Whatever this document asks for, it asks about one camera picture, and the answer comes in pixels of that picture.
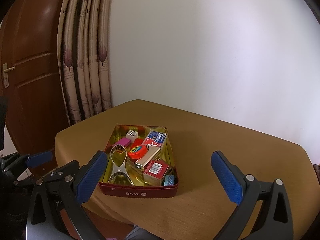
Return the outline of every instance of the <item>blue object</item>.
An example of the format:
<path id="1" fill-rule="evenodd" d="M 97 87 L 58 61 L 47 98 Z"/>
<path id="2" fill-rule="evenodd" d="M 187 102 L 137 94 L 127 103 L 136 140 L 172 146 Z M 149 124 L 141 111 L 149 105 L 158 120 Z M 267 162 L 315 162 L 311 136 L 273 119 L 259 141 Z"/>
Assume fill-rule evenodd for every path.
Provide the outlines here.
<path id="1" fill-rule="evenodd" d="M 84 175 L 79 181 L 75 181 L 76 199 L 79 204 L 87 202 L 94 191 L 99 179 L 107 166 L 107 154 L 98 151 L 91 161 L 80 168 L 79 172 L 84 171 Z"/>
<path id="2" fill-rule="evenodd" d="M 174 185 L 174 175 L 166 175 L 164 177 L 164 186 L 172 186 Z"/>
<path id="3" fill-rule="evenodd" d="M 211 166 L 230 201 L 239 205 L 243 199 L 243 187 L 217 152 L 211 155 Z"/>
<path id="4" fill-rule="evenodd" d="M 52 151 L 30 155 L 26 161 L 29 168 L 35 168 L 52 160 Z"/>

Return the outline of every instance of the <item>tan tablecloth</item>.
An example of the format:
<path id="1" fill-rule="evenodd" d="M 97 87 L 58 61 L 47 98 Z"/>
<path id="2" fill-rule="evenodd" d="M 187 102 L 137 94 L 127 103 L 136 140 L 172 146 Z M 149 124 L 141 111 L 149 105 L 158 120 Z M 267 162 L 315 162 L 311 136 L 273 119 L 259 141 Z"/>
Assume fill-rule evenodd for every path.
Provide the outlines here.
<path id="1" fill-rule="evenodd" d="M 167 127 L 180 184 L 175 197 L 163 199 L 106 196 L 97 187 L 84 206 L 102 217 L 135 223 L 165 240 L 213 239 L 236 207 L 211 168 L 215 150 L 221 150 L 244 174 L 262 181 L 283 180 L 294 239 L 300 239 L 320 210 L 319 183 L 299 145 L 142 100 L 116 106 L 58 133 L 58 165 L 74 159 L 87 164 L 97 150 L 105 148 L 117 124 Z M 250 232 L 256 216 L 257 209 L 242 236 Z"/>

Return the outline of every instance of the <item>silver metal bolt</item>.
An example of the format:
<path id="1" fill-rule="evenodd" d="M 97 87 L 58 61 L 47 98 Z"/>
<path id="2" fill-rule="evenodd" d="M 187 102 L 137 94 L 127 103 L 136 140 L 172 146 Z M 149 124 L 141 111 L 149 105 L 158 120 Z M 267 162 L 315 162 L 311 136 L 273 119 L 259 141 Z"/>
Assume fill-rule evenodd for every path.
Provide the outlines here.
<path id="1" fill-rule="evenodd" d="M 41 184 L 42 184 L 42 179 L 38 179 L 37 181 L 36 181 L 36 185 L 38 185 L 38 186 L 40 186 Z"/>
<path id="2" fill-rule="evenodd" d="M 278 184 L 278 185 L 282 185 L 282 184 L 283 184 L 283 182 L 282 182 L 282 180 L 281 180 L 281 179 L 276 179 L 276 184 Z"/>
<path id="3" fill-rule="evenodd" d="M 70 181 L 73 180 L 73 177 L 72 177 L 71 175 L 68 175 L 68 176 L 65 176 L 64 180 L 65 180 L 66 182 L 70 182 Z"/>
<path id="4" fill-rule="evenodd" d="M 251 174 L 248 174 L 248 175 L 246 176 L 246 178 L 247 178 L 248 181 L 254 181 L 254 176 L 251 175 Z"/>

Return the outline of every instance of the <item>barcode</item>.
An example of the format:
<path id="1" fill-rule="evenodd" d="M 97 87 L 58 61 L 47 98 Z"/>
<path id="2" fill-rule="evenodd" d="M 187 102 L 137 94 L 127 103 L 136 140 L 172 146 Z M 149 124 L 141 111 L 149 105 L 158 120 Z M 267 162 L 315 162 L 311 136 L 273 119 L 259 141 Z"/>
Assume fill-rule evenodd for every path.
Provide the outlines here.
<path id="1" fill-rule="evenodd" d="M 154 163 L 150 168 L 149 172 L 153 174 L 158 174 L 159 170 L 161 169 L 162 165 L 159 163 Z"/>

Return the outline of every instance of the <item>wooden door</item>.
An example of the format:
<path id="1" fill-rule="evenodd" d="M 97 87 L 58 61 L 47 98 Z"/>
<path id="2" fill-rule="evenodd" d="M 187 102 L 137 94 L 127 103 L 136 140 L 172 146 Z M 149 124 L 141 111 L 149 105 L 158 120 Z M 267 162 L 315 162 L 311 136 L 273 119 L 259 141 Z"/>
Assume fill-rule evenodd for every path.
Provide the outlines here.
<path id="1" fill-rule="evenodd" d="M 16 0 L 0 29 L 0 63 L 7 63 L 6 125 L 22 154 L 54 149 L 55 135 L 68 127 L 57 62 L 57 28 L 63 0 Z M 33 169 L 45 174 L 52 162 Z"/>

